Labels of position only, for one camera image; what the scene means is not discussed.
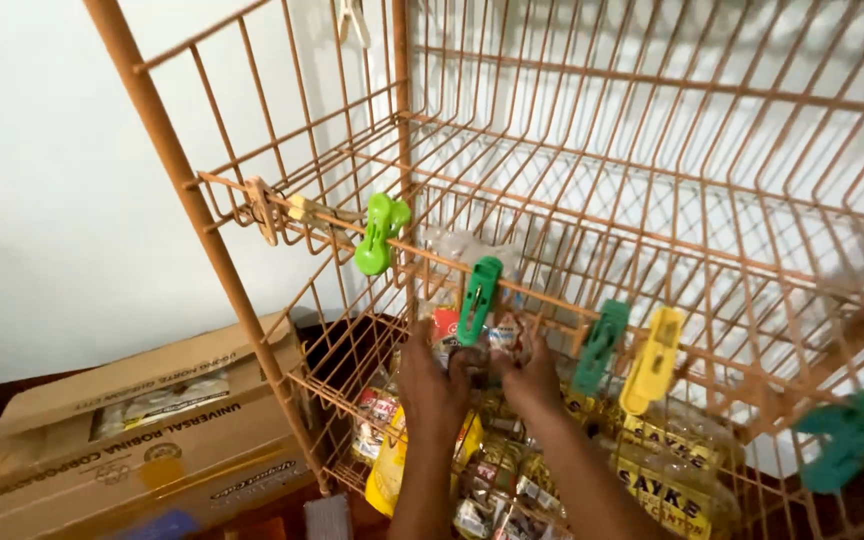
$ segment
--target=wall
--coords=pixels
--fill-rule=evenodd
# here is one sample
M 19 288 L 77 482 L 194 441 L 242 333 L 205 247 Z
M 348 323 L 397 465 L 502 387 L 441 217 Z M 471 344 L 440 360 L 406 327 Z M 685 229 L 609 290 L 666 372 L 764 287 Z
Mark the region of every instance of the wall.
M 148 58 L 245 3 L 133 0 L 123 9 Z M 272 7 L 249 25 L 271 115 L 286 133 L 306 121 L 292 58 L 269 42 L 283 35 Z M 320 24 L 327 9 L 292 6 L 312 117 L 339 105 L 334 92 L 330 100 L 315 91 L 337 78 L 331 28 Z M 236 150 L 267 141 L 255 89 L 235 83 L 248 74 L 238 28 L 201 55 Z M 331 64 L 317 67 L 322 59 Z M 226 162 L 191 57 L 154 78 L 193 168 Z M 346 78 L 355 82 L 354 69 Z M 330 130 L 317 131 L 322 146 L 331 146 Z M 309 159 L 307 142 L 287 156 L 289 165 Z M 273 252 L 254 228 L 222 234 L 260 313 L 290 302 L 321 262 L 302 246 Z M 338 305 L 320 292 L 326 308 Z M 85 7 L 0 0 L 0 383 L 113 361 L 234 320 Z

